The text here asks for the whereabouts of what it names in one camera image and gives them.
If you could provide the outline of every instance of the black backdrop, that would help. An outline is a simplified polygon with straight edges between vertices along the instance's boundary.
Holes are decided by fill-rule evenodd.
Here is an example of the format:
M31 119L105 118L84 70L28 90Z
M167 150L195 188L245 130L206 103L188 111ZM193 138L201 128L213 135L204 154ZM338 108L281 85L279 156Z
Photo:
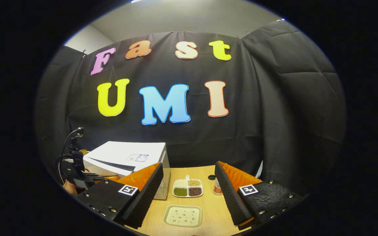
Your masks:
M129 46L141 40L150 40L152 52L126 59ZM230 45L226 53L231 60L213 55L208 44L216 40ZM175 45L180 41L195 42L198 57L177 58ZM91 76L95 55L113 47L116 51L103 71ZM35 125L52 173L64 137L84 127L80 149L91 151L107 141L165 142L171 167L208 166L220 160L251 175L263 159L262 179L306 194L316 187L317 177L329 171L345 131L345 99L333 66L312 40L283 20L241 40L214 33L153 33L106 46L49 73L52 76L45 76L39 88ZM130 80L124 110L113 117L102 115L97 86L124 78ZM226 83L229 114L213 118L207 115L210 95L204 83L216 80ZM191 120L141 124L144 102L139 89L154 86L165 98L175 84L189 86L186 107ZM109 91L110 105L116 103L116 91Z
M38 80L59 46L123 2L81 0L62 7L58 2L0 2L0 106L5 107L0 109L0 140L6 141L0 141L0 151L17 153L16 158L0 155L0 234L82 235L83 227L88 234L129 234L82 208L51 181L38 158L32 126ZM373 207L378 196L378 4L261 4L293 22L334 63L345 88L348 126L330 178L321 178L299 208L248 233L351 235L354 228L358 234L378 234L378 202ZM15 49L29 50L13 57Z

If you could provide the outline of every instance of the spice jar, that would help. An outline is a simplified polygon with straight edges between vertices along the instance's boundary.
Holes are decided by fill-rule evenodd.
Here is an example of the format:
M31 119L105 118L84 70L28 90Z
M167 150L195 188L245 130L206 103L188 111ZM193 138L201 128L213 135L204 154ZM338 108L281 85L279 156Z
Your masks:
M220 184L218 183L218 179L216 178L216 182L214 184L214 194L215 195L222 195L222 190L220 188Z

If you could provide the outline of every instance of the yellow letter u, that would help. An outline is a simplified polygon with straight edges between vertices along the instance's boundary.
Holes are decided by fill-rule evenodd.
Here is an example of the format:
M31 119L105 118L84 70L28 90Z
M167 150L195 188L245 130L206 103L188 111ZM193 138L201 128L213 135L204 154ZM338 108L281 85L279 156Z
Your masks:
M109 106L108 104L108 93L109 88L112 86L111 83L104 83L97 86L97 91L99 91L98 106L99 112L104 116L115 116L119 115L125 108L125 91L126 85L129 84L129 79L120 79L115 82L117 86L117 102L114 106Z

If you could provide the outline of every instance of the table surface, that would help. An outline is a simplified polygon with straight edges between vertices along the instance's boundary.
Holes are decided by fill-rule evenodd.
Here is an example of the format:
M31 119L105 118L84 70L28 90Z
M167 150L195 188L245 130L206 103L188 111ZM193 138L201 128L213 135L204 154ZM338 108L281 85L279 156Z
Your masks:
M142 227L139 227L136 231L150 236L229 236L250 229L251 227L239 230L231 220L224 196L213 194L215 181L209 180L208 176L213 175L214 170L215 166L171 168L167 198L165 200L153 200ZM204 188L202 196L174 197L172 193L174 181L185 179L186 175L202 181ZM163 218L167 207L170 205L200 207L202 209L201 224L198 227L180 227L167 224Z

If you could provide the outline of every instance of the ceiling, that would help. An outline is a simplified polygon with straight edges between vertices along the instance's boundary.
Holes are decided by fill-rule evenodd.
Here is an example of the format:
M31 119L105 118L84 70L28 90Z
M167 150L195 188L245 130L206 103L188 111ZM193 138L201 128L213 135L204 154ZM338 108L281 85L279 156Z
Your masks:
M167 31L246 36L279 16L246 0L142 0L112 10L91 25L113 42Z

